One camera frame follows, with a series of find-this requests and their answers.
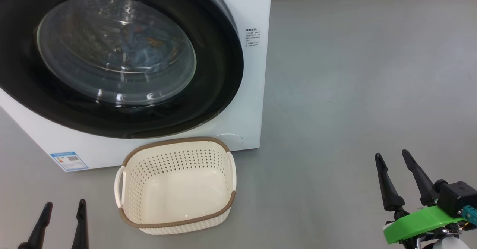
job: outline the basket handle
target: basket handle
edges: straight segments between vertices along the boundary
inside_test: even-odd
[[[124,183],[126,182],[126,172],[123,170],[126,166],[121,166],[118,172],[116,173],[116,178],[114,179],[114,198],[116,199],[116,205],[118,208],[122,208],[124,205],[124,192],[126,188],[124,187]],[[121,179],[121,175],[123,177],[123,186],[121,190],[121,197],[119,197],[119,179]]]
[[[229,151],[227,152],[228,155],[228,164],[232,166],[232,191],[235,191],[237,188],[237,170],[235,169],[235,161],[234,161],[234,156],[232,153]]]

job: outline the washing machine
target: washing machine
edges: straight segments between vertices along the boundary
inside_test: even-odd
[[[270,1],[0,0],[0,105],[64,171],[168,139],[258,148]]]

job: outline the floor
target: floor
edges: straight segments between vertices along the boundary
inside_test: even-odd
[[[262,146],[234,153],[237,197],[219,227],[154,237],[115,208],[117,168],[64,173],[0,112],[0,248],[25,241],[47,201],[44,248],[71,246],[80,198],[91,248],[388,246],[373,155],[405,209],[432,180],[477,187],[477,0],[272,0]],[[477,235],[462,239],[477,247]]]

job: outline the teal connector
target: teal connector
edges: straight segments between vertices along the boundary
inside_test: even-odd
[[[462,208],[462,217],[470,223],[477,225],[477,210],[472,208],[472,206],[466,205]]]

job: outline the plastic basket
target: plastic basket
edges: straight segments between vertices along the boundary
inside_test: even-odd
[[[114,197],[131,227],[177,234],[222,223],[236,185],[235,162],[223,142],[186,138],[133,150],[116,174]]]

